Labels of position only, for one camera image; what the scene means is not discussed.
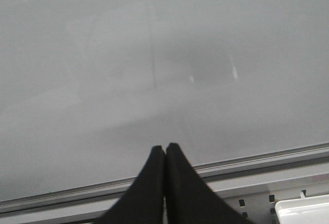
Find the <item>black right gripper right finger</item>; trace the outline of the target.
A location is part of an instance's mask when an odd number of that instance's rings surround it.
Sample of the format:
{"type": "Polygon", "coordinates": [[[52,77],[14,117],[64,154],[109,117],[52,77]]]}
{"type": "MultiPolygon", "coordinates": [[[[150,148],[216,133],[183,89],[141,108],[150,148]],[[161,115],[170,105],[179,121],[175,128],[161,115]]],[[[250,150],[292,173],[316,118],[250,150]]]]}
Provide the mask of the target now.
{"type": "Polygon", "coordinates": [[[207,186],[177,143],[166,149],[165,180],[168,223],[251,223],[207,186]]]}

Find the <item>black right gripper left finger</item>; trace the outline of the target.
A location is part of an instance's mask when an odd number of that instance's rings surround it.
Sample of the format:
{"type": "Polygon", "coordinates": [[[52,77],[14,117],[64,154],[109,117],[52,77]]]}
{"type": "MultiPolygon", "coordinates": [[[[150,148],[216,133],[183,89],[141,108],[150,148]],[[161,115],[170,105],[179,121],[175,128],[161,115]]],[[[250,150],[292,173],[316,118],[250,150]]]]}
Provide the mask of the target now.
{"type": "Polygon", "coordinates": [[[152,147],[132,185],[95,223],[163,223],[164,162],[162,147],[152,147]]]}

